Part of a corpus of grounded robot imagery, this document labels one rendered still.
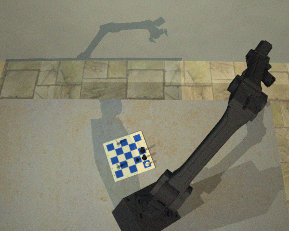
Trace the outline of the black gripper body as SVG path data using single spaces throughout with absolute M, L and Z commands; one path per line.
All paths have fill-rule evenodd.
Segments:
M 268 65 L 267 65 L 265 68 L 266 68 L 266 70 L 268 71 L 271 67 L 272 67 L 272 66 L 268 63 Z M 247 69 L 246 69 L 246 70 L 247 70 Z M 246 70 L 244 70 L 244 71 L 242 72 L 241 77 L 244 77 Z

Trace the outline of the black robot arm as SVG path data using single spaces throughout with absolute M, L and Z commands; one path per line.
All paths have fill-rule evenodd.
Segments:
M 268 95 L 262 92 L 261 81 L 270 87 L 276 80 L 265 68 L 271 49 L 272 44 L 261 40 L 255 50 L 248 52 L 246 73 L 244 77 L 237 74 L 230 83 L 228 106 L 219 122 L 182 166 L 173 173 L 167 169 L 148 196 L 135 198 L 139 222 L 170 219 L 170 210 L 176 212 L 191 194 L 190 183 L 195 176 L 240 127 L 252 122 L 265 107 Z

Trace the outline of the blue and cream chessboard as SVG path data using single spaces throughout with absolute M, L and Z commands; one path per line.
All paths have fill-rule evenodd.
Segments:
M 118 147 L 115 141 L 118 141 Z M 155 168 L 141 131 L 103 143 L 103 146 L 115 182 Z M 141 147 L 145 150 L 143 154 L 140 152 Z M 144 154 L 146 160 L 142 159 Z M 136 158 L 139 162 L 136 162 Z M 150 162 L 149 166 L 145 165 L 146 162 Z M 115 164 L 119 165 L 119 170 L 115 169 Z

